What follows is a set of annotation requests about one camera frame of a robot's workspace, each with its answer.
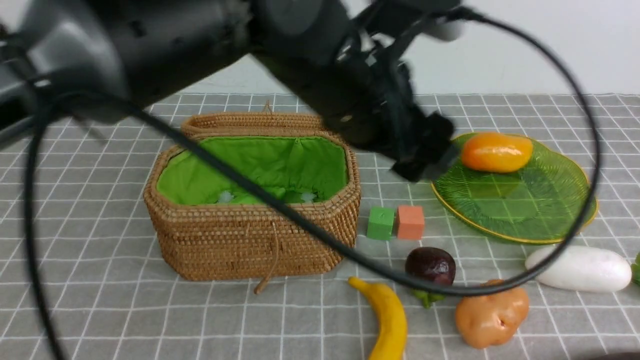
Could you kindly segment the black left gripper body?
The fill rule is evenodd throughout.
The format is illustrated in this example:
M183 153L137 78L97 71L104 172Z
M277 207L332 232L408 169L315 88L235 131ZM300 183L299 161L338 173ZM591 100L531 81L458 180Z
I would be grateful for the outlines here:
M409 182L434 181L455 164L453 122L439 112L425 114L414 99L410 72L400 60L374 52L343 50L320 57L343 109L325 125L349 145L393 160L391 170Z

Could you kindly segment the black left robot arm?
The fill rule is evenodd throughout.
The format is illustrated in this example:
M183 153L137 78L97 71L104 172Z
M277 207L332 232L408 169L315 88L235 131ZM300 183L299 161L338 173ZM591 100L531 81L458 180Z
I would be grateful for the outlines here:
M1 146L27 137L35 83L50 97L101 91L142 109L253 56L350 146L410 182L456 161L453 122L426 115L400 56L457 0L32 0L1 36Z

